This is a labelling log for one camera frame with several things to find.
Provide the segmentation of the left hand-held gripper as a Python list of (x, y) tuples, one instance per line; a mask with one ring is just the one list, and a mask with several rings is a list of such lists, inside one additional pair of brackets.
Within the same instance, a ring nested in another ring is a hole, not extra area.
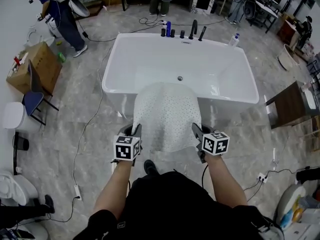
[(125, 125), (119, 130), (119, 135), (114, 137), (114, 159), (130, 161), (134, 166), (137, 156), (141, 153), (142, 125), (138, 124), (133, 134), (132, 129), (132, 123)]

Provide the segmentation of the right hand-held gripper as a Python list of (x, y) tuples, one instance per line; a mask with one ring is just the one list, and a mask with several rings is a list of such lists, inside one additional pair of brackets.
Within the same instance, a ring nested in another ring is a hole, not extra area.
[(230, 137), (225, 132), (216, 132), (214, 128), (208, 125), (202, 125), (201, 128), (193, 123), (191, 126), (195, 138), (200, 142), (196, 148), (202, 163), (205, 163), (205, 155), (221, 156), (228, 152)]

